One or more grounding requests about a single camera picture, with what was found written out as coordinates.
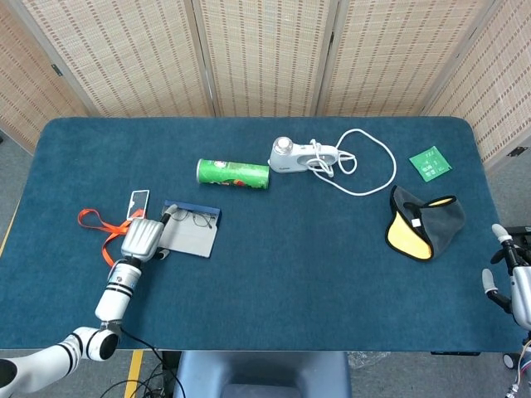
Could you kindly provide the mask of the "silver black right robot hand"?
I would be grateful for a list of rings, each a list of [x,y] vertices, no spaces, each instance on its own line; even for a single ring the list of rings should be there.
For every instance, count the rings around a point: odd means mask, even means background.
[[[481,274],[485,295],[511,315],[521,328],[531,332],[531,247],[515,244],[513,236],[500,224],[493,224],[491,229],[501,249],[490,263],[505,261],[511,296],[499,292],[490,269],[483,269]]]

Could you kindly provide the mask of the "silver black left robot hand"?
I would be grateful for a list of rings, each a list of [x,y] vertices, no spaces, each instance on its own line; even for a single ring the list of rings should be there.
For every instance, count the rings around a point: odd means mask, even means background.
[[[160,248],[159,242],[163,230],[178,206],[171,205],[159,221],[149,219],[133,219],[121,245],[123,257],[135,258],[142,263],[152,258],[163,260],[169,255],[169,250]]]

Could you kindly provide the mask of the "blue and grey case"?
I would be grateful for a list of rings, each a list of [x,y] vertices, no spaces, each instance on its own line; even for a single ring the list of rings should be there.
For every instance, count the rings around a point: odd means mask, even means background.
[[[216,220],[213,223],[213,227],[208,229],[195,226],[190,219],[185,222],[177,222],[170,218],[164,228],[159,246],[176,252],[209,258],[216,239],[222,211],[216,207],[166,200],[163,204],[162,213],[173,204],[177,205],[178,209],[210,213],[216,217]]]

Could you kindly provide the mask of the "thin-framed eyeglasses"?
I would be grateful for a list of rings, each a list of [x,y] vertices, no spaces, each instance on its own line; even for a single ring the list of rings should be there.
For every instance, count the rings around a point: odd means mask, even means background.
[[[177,222],[185,222],[190,219],[192,223],[200,228],[211,229],[216,217],[210,213],[203,213],[197,211],[189,211],[185,209],[177,209],[171,218]]]

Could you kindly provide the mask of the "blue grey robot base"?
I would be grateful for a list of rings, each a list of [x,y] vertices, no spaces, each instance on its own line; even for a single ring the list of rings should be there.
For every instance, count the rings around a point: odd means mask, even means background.
[[[173,398],[352,398],[345,352],[185,351]]]

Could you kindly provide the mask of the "clear badge card holder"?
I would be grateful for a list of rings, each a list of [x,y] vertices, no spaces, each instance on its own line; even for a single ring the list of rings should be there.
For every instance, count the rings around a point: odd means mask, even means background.
[[[126,217],[127,221],[145,218],[149,203],[149,193],[149,190],[136,190],[131,192]]]

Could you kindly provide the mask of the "grey yellow cloth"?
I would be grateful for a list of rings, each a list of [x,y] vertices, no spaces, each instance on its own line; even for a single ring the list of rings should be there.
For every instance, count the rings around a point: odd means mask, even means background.
[[[397,253],[417,261],[440,256],[465,225],[465,212],[455,196],[423,201],[395,185],[390,208],[385,241]]]

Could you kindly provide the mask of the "green chips can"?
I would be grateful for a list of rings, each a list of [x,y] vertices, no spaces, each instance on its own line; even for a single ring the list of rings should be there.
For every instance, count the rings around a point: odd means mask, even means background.
[[[223,186],[251,187],[267,189],[270,168],[265,165],[235,163],[224,160],[200,158],[196,166],[198,183]]]

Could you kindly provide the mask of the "black table leg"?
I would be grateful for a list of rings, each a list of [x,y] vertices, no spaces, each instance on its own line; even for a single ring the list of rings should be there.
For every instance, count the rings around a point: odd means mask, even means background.
[[[177,375],[180,356],[180,351],[162,351],[163,390],[166,398],[173,398],[175,387],[175,379],[173,376]]]

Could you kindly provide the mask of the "green square packet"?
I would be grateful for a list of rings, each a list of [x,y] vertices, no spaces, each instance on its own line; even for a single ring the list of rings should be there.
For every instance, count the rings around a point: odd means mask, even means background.
[[[409,161],[418,171],[424,182],[430,182],[452,169],[452,166],[436,146],[432,146],[418,153],[409,158]]]

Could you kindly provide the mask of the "white handheld appliance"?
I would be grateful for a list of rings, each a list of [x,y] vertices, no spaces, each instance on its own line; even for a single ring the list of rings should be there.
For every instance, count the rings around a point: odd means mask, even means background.
[[[268,164],[278,173],[325,172],[339,160],[339,150],[312,139],[307,144],[297,144],[288,137],[278,137],[272,145]]]

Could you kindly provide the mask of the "clear plastic wrap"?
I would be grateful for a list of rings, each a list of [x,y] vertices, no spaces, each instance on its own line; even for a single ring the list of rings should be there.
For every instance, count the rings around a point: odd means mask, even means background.
[[[364,367],[378,364],[383,359],[389,357],[390,354],[390,352],[347,352],[348,364],[352,370],[362,369]]]

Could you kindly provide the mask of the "blue table cover cloth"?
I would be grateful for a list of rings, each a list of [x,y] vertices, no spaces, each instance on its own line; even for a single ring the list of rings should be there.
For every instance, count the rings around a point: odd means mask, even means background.
[[[310,172],[272,173],[265,190],[200,184],[200,158],[264,164],[279,136],[340,142],[358,169],[341,192]],[[452,166],[424,182],[409,158],[436,146]],[[423,201],[455,196],[465,225],[422,262],[385,241],[398,185]],[[222,211],[209,258],[144,266],[124,316],[162,349],[502,352],[524,331],[485,297],[498,220],[470,125],[453,117],[54,119],[46,125],[3,254],[0,349],[37,349],[80,326],[110,271],[94,208],[124,221],[133,190],[149,216],[166,200]]]

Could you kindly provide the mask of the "bamboo folding screen panel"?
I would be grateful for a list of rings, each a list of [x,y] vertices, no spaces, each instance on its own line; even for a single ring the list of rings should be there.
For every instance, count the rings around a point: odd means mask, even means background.
[[[317,113],[419,115],[492,0],[338,0]]]
[[[317,111],[339,0],[192,0],[215,114]]]
[[[89,116],[214,116],[192,0],[8,2]]]
[[[29,153],[49,121],[87,115],[52,66],[8,0],[0,0],[0,129]]]
[[[486,169],[531,147],[531,0],[493,0],[423,113],[464,119]]]

